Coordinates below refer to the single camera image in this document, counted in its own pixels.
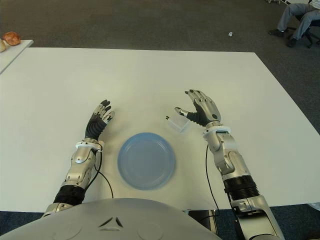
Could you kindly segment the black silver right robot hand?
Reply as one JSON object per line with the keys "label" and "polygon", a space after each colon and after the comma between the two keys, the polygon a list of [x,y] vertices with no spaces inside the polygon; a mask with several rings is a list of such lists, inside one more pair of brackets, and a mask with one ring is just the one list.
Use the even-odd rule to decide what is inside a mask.
{"label": "black silver right robot hand", "polygon": [[195,112],[189,112],[180,107],[175,107],[174,110],[186,119],[206,127],[208,125],[220,126],[221,115],[215,102],[205,95],[200,90],[190,89],[184,92],[191,99]]}

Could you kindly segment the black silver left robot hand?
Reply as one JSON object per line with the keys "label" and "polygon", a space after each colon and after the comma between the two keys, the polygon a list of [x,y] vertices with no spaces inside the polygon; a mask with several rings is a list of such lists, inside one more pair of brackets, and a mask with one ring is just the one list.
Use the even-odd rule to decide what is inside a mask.
{"label": "black silver left robot hand", "polygon": [[85,129],[84,137],[86,139],[99,140],[101,133],[115,116],[115,112],[110,111],[111,108],[111,102],[107,99],[97,105]]}

